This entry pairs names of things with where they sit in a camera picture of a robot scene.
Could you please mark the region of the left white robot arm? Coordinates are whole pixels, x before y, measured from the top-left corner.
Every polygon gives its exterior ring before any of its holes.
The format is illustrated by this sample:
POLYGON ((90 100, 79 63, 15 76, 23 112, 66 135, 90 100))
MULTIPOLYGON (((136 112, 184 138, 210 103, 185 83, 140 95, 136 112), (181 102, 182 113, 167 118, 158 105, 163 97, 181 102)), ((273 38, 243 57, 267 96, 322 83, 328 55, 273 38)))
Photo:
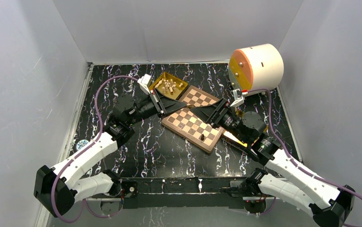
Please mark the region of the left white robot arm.
POLYGON ((36 172, 34 196, 54 216, 66 214, 72 206, 96 194, 120 195, 121 178, 111 170, 94 177, 83 175, 97 162, 117 151, 135 133, 132 125, 151 116, 167 117, 186 107, 159 92, 141 101, 125 95, 115 102, 102 131, 66 160, 52 167, 43 165, 36 172))

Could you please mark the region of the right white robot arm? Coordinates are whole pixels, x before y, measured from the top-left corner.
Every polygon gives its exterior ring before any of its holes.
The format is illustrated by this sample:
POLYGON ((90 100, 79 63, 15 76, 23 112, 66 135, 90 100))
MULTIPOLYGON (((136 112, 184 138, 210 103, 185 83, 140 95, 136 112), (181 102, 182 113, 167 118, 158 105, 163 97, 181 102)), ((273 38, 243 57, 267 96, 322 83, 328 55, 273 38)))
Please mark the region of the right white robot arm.
POLYGON ((281 174, 282 181, 263 169, 256 168, 239 185, 230 184, 226 193, 250 193, 253 196, 273 195, 312 216, 320 227, 341 227, 350 214, 354 198, 342 189, 320 181, 319 176, 297 163, 280 148, 281 144, 265 134, 266 124, 256 112, 236 114, 228 101, 221 99, 208 106, 193 107, 191 112, 213 128, 222 127, 247 144, 246 152, 252 160, 281 174))

